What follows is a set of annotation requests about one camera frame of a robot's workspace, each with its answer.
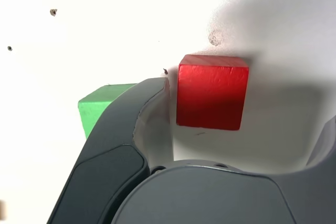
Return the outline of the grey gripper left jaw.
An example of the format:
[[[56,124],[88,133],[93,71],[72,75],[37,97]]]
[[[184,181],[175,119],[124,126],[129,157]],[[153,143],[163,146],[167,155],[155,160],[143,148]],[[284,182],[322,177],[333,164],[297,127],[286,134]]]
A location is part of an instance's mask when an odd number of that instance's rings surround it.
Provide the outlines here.
[[[49,223],[111,223],[151,168],[173,160],[167,78],[144,80],[103,111],[66,181]]]

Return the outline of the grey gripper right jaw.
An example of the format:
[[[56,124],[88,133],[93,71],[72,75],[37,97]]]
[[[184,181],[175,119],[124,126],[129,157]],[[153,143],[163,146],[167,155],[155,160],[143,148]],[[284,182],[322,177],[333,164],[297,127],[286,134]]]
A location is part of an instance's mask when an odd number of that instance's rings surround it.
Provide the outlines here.
[[[304,170],[255,174],[178,162],[138,185],[113,223],[335,223],[335,119]]]

